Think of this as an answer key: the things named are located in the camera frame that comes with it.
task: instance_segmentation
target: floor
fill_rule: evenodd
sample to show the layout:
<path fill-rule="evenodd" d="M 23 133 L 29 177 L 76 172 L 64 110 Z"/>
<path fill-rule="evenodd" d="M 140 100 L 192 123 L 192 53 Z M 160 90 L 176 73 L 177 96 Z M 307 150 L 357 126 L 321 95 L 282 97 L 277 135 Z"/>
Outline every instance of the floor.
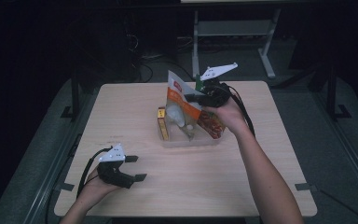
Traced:
<path fill-rule="evenodd" d="M 270 86 L 301 72 L 288 69 L 294 39 L 274 40 L 268 56 L 277 75 L 268 79 L 257 49 L 263 39 L 245 39 L 238 45 L 204 42 L 200 71 L 207 66 L 239 65 L 223 75 L 227 80 L 264 80 Z M 175 61 L 158 51 L 145 53 L 135 82 L 166 82 L 168 70 L 190 81 L 191 49 L 182 48 Z M 332 121 L 325 111 L 326 87 L 320 92 L 307 88 L 311 76 L 285 89 L 272 89 L 285 128 L 308 181 L 318 214 L 305 217 L 313 223 L 358 223 L 358 100 L 351 86 L 337 80 L 337 105 L 345 105 L 350 119 Z M 0 201 L 0 223 L 58 223 L 53 212 L 59 190 L 64 188 L 68 166 L 98 95 L 98 87 L 81 92 L 80 113 L 75 120 L 61 118 L 71 105 L 71 82 L 60 89 L 44 117 L 21 164 Z M 257 217 L 218 219 L 154 219 L 87 217 L 86 223 L 258 223 Z"/>

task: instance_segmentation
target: snack bag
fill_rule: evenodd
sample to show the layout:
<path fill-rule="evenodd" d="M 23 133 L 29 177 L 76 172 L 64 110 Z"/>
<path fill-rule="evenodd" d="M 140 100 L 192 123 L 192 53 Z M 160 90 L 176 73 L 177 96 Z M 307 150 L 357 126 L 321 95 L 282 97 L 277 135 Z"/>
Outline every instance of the snack bag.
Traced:
<path fill-rule="evenodd" d="M 194 128 L 201 113 L 199 104 L 186 100 L 185 94 L 191 93 L 200 94 L 175 73 L 168 71 L 166 114 L 188 136 L 189 141 L 194 138 Z"/>

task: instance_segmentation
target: white metal frame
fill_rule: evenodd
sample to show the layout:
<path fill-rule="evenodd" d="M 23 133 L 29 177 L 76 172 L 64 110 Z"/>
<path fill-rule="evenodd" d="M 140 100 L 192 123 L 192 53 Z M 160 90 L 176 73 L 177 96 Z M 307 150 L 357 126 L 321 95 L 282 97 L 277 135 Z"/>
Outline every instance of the white metal frame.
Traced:
<path fill-rule="evenodd" d="M 198 55 L 199 36 L 213 35 L 265 35 L 266 43 L 264 47 L 258 49 L 261 61 L 266 69 L 269 78 L 275 78 L 275 73 L 269 62 L 269 46 L 274 36 L 275 28 L 278 23 L 281 9 L 274 11 L 272 20 L 259 21 L 199 21 L 198 11 L 194 14 L 194 37 L 193 37 L 193 77 L 200 74 L 200 64 Z"/>

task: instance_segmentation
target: human hand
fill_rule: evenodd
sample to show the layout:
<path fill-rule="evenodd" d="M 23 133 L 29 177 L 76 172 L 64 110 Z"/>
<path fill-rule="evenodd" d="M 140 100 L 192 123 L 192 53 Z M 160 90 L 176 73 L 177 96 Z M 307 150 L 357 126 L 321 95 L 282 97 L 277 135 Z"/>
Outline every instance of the human hand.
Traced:
<path fill-rule="evenodd" d="M 74 204 L 68 210 L 66 215 L 60 221 L 60 224 L 79 224 L 83 222 L 88 211 L 99 203 L 108 193 L 120 189 L 115 185 L 104 183 L 98 177 L 97 168 L 95 168 L 87 178 L 86 185 L 82 189 Z"/>
<path fill-rule="evenodd" d="M 84 206 L 89 211 L 95 204 L 99 203 L 110 192 L 121 189 L 121 187 L 106 184 L 98 177 L 97 167 L 89 174 L 86 185 L 76 199 L 76 203 Z"/>
<path fill-rule="evenodd" d="M 234 134 L 243 130 L 244 126 L 248 129 L 240 108 L 231 97 L 220 107 L 203 106 L 202 109 L 214 113 Z"/>

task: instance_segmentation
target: forearm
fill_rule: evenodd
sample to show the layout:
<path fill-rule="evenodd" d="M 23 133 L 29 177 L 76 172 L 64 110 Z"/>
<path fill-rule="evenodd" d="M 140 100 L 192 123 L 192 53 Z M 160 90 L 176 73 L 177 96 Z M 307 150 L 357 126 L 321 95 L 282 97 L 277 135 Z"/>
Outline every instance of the forearm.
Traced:
<path fill-rule="evenodd" d="M 260 216 L 265 223 L 303 223 L 293 193 L 245 125 L 234 134 Z"/>
<path fill-rule="evenodd" d="M 83 222 L 88 211 L 89 209 L 82 202 L 76 201 L 60 221 L 60 224 L 80 224 Z"/>

